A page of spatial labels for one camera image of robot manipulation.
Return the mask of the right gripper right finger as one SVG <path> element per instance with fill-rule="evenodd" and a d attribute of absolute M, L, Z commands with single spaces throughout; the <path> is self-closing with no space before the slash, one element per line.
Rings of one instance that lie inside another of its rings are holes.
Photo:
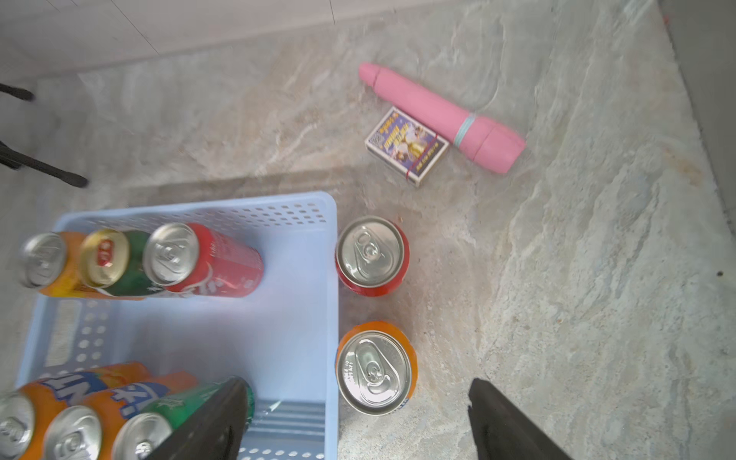
<path fill-rule="evenodd" d="M 468 413 L 479 459 L 571 460 L 490 381 L 475 378 L 469 399 Z"/>

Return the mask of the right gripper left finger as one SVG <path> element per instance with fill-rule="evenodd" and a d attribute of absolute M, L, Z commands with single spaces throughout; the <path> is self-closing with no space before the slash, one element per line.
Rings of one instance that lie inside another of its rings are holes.
<path fill-rule="evenodd" d="M 249 385 L 230 377 L 147 459 L 237 459 L 246 432 Z"/>

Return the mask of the red cola can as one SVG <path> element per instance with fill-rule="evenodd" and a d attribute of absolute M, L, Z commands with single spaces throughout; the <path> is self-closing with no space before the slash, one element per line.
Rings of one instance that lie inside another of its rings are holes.
<path fill-rule="evenodd" d="M 181 295 L 245 297 L 259 287 L 264 266 L 256 249 L 193 222 L 160 226 L 143 253 L 149 279 Z"/>

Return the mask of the green white beer can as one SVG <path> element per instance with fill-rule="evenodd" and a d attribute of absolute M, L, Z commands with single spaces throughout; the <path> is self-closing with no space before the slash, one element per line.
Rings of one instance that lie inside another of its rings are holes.
<path fill-rule="evenodd" d="M 148 297 L 163 287 L 147 276 L 143 254 L 150 233 L 104 228 L 87 235 L 80 245 L 78 269 L 82 283 L 113 297 Z"/>

